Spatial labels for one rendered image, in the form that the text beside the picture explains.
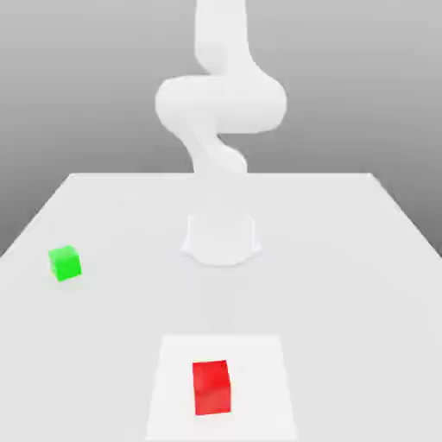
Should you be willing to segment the small green cube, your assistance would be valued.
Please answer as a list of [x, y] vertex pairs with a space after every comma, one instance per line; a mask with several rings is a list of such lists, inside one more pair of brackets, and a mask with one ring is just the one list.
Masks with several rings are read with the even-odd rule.
[[82, 274], [79, 253], [72, 245], [49, 250], [48, 258], [57, 281], [66, 281]]

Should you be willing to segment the small red cube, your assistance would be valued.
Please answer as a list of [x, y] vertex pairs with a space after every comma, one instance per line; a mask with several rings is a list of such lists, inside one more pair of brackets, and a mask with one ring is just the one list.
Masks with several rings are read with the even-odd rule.
[[193, 363], [193, 393], [197, 416], [229, 413], [231, 385], [227, 361]]

